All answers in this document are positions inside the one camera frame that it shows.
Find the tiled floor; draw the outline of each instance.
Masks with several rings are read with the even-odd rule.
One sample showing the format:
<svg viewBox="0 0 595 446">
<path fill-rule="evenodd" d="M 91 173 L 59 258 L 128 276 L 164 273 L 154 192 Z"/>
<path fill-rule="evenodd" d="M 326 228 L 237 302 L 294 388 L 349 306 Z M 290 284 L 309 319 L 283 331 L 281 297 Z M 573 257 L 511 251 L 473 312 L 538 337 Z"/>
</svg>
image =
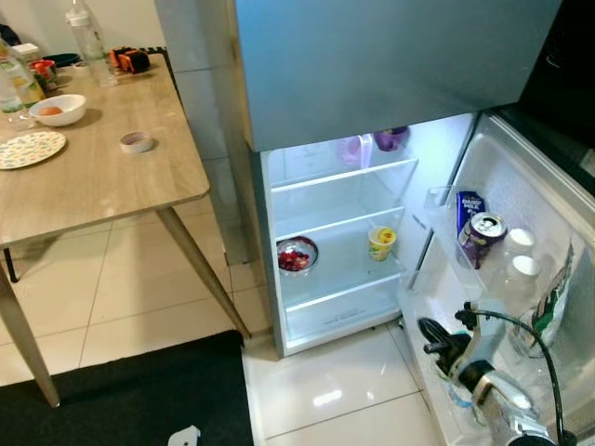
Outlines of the tiled floor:
<svg viewBox="0 0 595 446">
<path fill-rule="evenodd" d="M 438 445 L 396 324 L 278 361 L 262 283 L 225 263 L 208 200 L 178 209 L 253 332 L 245 372 L 257 445 Z M 14 285 L 52 374 L 232 328 L 153 215 L 11 249 Z M 0 385 L 31 379 L 0 322 Z"/>
</svg>

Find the wooden table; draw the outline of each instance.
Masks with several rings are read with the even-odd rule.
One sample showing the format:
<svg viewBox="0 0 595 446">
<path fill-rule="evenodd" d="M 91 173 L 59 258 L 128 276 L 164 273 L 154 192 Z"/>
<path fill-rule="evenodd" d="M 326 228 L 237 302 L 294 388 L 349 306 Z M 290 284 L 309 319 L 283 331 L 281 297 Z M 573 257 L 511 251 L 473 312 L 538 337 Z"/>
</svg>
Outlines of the wooden table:
<svg viewBox="0 0 595 446">
<path fill-rule="evenodd" d="M 68 142 L 40 164 L 0 171 L 0 247 L 155 211 L 205 286 L 242 335 L 249 337 L 215 272 L 172 207 L 206 196 L 209 183 L 165 61 L 154 55 L 151 62 L 150 71 L 125 74 L 111 88 L 99 88 L 88 77 L 76 77 L 71 69 L 62 71 L 62 78 L 71 80 L 61 91 L 85 95 L 86 115 L 74 125 L 25 132 L 56 130 Z M 0 142 L 23 134 L 1 121 Z M 142 154 L 124 153 L 120 137 L 139 130 L 154 137 L 155 147 Z M 60 405 L 3 270 L 0 315 L 47 401 L 53 407 Z"/>
</svg>

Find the egg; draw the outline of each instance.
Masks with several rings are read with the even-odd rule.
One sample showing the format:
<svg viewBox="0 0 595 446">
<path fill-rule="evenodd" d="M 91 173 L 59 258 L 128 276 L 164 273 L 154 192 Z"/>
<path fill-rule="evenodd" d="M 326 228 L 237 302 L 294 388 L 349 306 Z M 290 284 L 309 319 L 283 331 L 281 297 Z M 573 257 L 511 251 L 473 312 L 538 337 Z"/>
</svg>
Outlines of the egg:
<svg viewBox="0 0 595 446">
<path fill-rule="evenodd" d="M 52 116 L 54 114 L 62 113 L 62 109 L 60 107 L 45 107 L 39 111 L 40 116 Z"/>
</svg>

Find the berries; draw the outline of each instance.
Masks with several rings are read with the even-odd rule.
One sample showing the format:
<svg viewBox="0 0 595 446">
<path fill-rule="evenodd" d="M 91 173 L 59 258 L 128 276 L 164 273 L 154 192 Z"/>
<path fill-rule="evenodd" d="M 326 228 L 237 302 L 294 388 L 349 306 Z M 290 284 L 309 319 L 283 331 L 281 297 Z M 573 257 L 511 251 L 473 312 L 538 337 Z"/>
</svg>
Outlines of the berries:
<svg viewBox="0 0 595 446">
<path fill-rule="evenodd" d="M 279 254 L 279 268 L 286 271 L 302 271 L 310 264 L 310 256 L 298 251 Z"/>
</svg>

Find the black rug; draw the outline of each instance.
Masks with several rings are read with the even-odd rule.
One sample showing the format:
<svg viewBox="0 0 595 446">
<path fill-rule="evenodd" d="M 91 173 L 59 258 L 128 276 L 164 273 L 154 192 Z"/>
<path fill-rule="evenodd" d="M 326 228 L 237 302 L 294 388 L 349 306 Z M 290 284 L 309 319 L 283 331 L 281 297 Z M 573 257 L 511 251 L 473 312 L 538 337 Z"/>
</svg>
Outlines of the black rug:
<svg viewBox="0 0 595 446">
<path fill-rule="evenodd" d="M 253 445 L 241 345 L 225 332 L 57 374 L 58 409 L 34 381 L 0 387 L 0 444 L 167 446 L 195 425 L 200 446 Z"/>
</svg>

